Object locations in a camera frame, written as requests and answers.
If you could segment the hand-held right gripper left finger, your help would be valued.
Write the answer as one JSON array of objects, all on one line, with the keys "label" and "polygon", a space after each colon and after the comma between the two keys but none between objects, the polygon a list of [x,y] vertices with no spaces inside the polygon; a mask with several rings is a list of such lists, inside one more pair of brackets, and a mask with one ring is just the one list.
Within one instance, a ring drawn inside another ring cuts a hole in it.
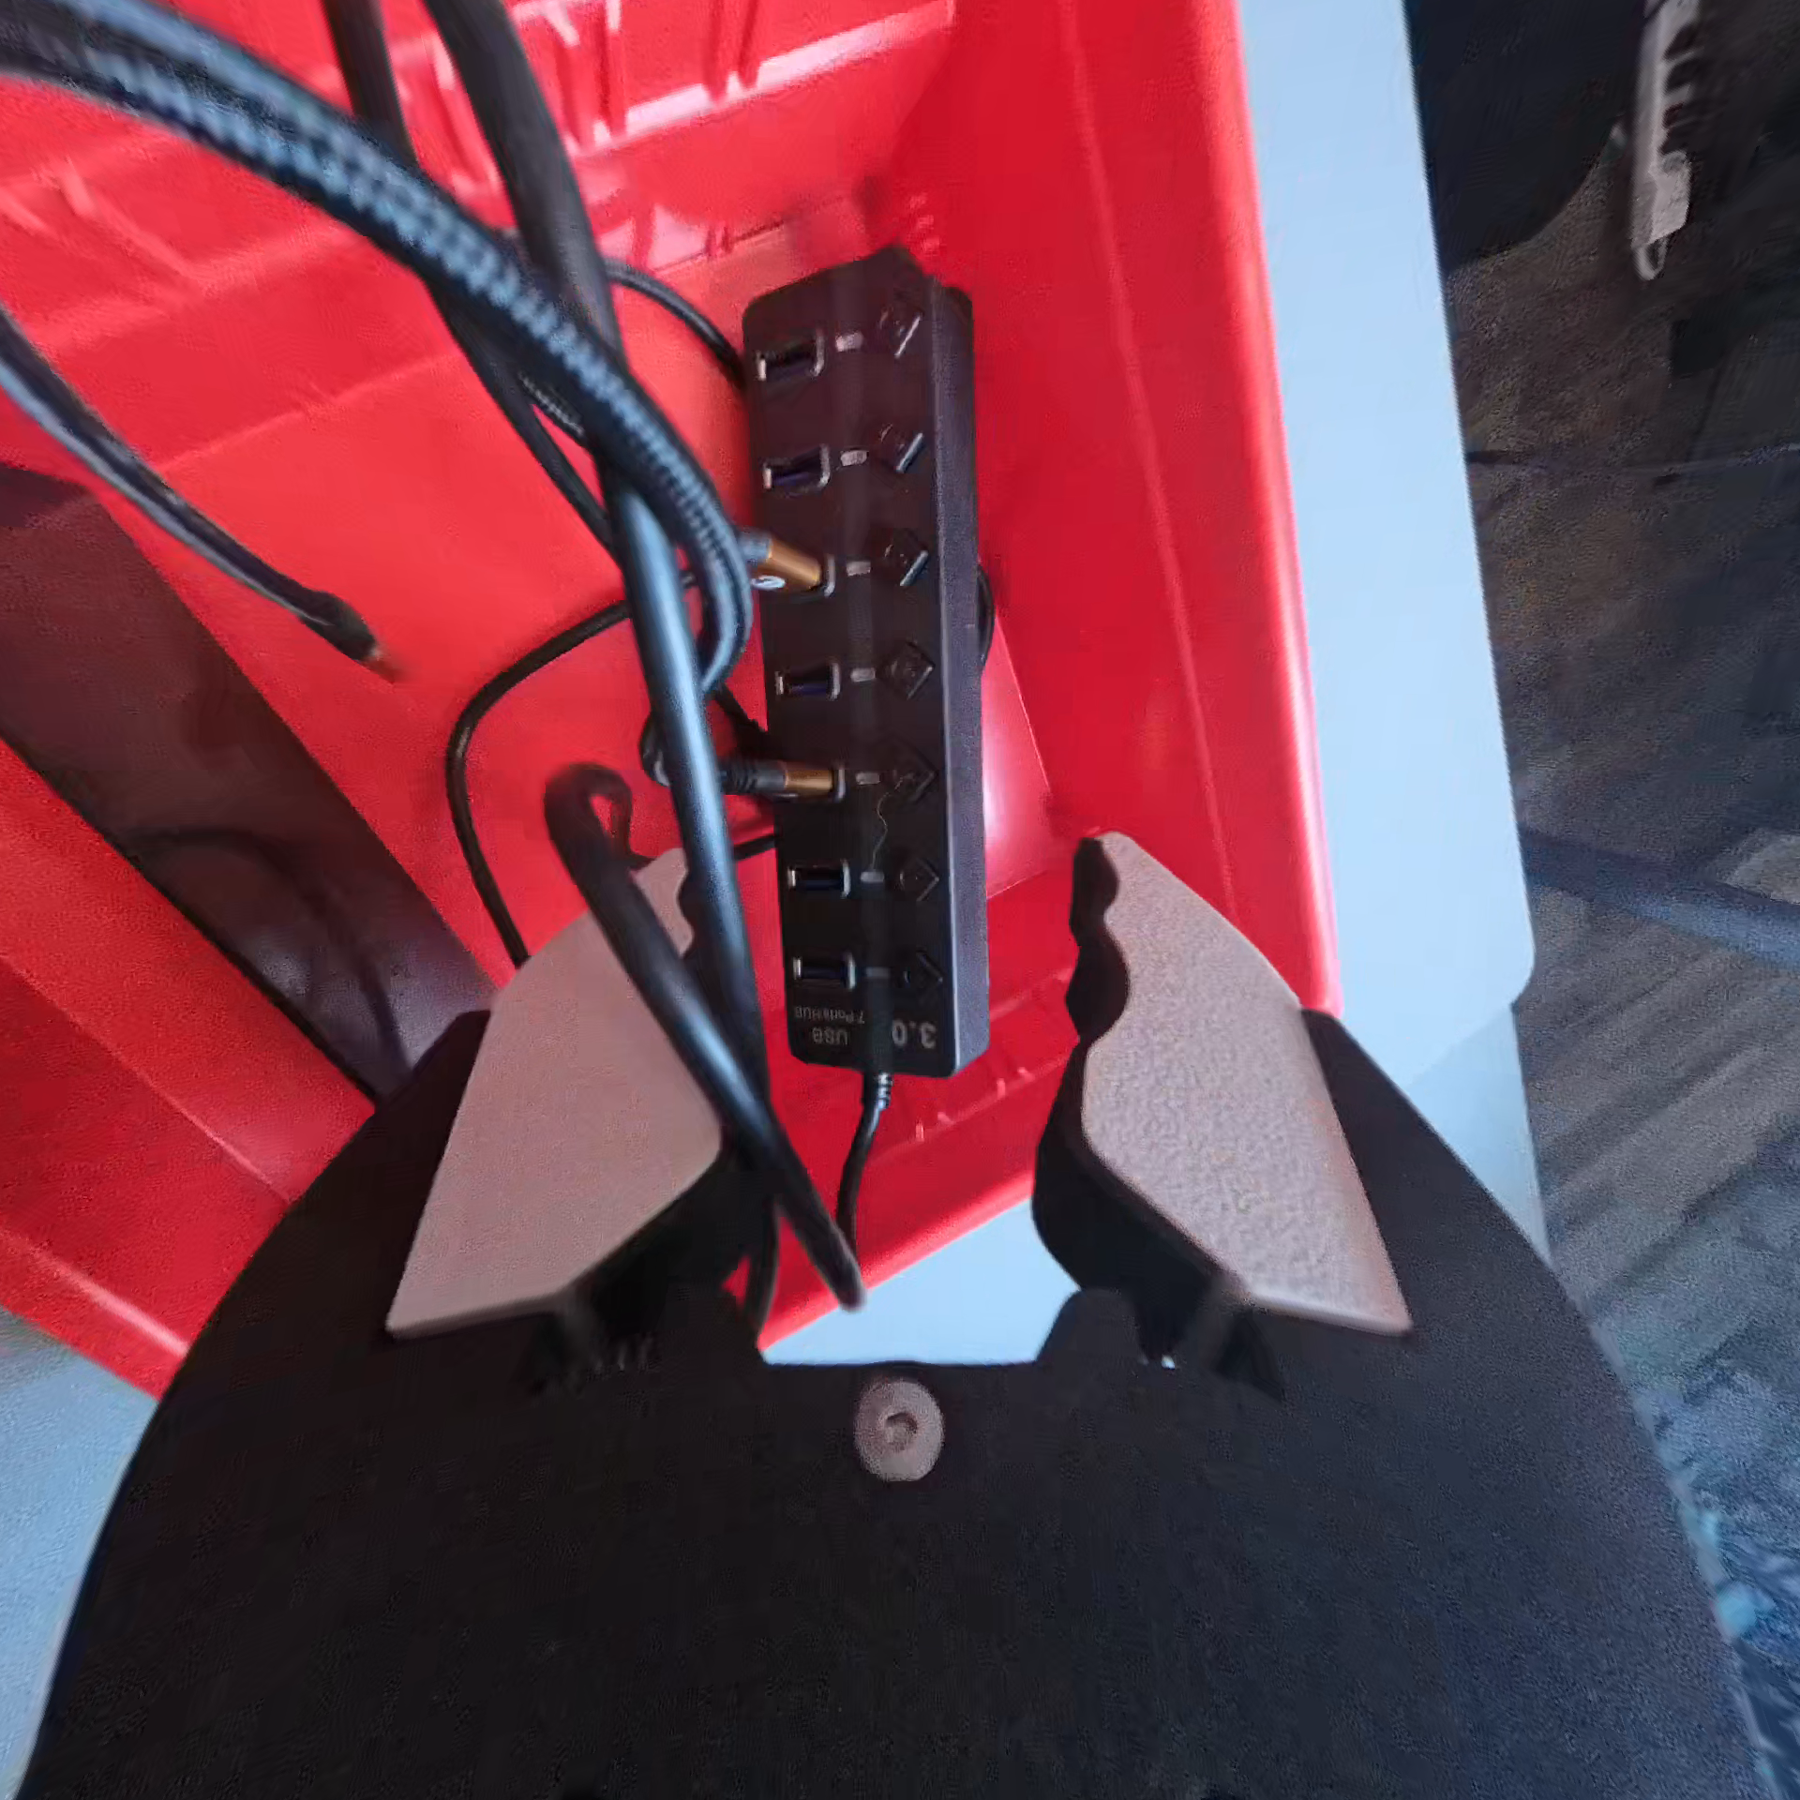
[{"label": "hand-held right gripper left finger", "polygon": [[386,1333],[551,1315],[726,1152],[591,913],[500,993]]}]

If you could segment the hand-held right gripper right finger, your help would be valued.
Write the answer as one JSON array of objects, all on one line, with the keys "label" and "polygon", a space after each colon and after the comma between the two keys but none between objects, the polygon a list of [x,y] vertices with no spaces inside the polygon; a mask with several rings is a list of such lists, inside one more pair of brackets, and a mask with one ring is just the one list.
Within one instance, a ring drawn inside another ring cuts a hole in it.
[{"label": "hand-held right gripper right finger", "polygon": [[1310,1018],[1224,913],[1124,834],[1073,862],[1075,1051],[1032,1222],[1135,1338],[1230,1338],[1249,1315],[1410,1328]]}]

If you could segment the black usb hub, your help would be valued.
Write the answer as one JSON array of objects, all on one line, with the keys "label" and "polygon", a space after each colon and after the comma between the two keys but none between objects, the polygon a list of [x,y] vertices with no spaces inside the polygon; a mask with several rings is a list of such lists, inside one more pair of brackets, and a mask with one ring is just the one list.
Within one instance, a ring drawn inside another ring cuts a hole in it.
[{"label": "black usb hub", "polygon": [[990,1044],[973,305],[903,247],[743,315],[752,528],[822,563],[763,593],[799,1063],[953,1078]]}]

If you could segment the red plastic bin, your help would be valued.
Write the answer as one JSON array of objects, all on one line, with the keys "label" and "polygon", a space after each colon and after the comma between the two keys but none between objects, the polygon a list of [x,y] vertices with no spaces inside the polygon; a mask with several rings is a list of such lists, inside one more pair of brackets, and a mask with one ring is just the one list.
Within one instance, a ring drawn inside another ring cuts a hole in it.
[{"label": "red plastic bin", "polygon": [[[909,1082],[867,1270],[1027,1198],[1073,1046],[1067,851],[1118,830],[1339,1009],[1233,2],[523,2],[608,251],[726,327],[892,241],[976,320],[991,1044]],[[125,441],[370,618],[374,679],[118,501],[11,541],[48,632],[144,576],[504,979],[442,792],[463,701],[619,593],[417,283],[158,130],[2,84],[2,302]],[[2,1308],[158,1394],[368,1104],[2,754]]]}]

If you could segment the black divider in red bin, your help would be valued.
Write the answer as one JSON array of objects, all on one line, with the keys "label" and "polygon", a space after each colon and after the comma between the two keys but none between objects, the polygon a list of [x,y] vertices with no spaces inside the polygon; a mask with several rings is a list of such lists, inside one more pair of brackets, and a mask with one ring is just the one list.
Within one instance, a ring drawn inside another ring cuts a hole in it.
[{"label": "black divider in red bin", "polygon": [[363,1092],[492,982],[149,558],[2,466],[2,745]]}]

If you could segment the pale ribbed object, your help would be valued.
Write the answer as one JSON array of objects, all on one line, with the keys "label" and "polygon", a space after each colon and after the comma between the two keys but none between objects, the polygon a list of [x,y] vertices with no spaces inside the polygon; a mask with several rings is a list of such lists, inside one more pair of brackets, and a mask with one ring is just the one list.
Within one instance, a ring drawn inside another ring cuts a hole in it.
[{"label": "pale ribbed object", "polygon": [[1628,253],[1656,283],[1693,201],[1693,140],[1709,73],[1706,2],[1644,2],[1628,114]]}]

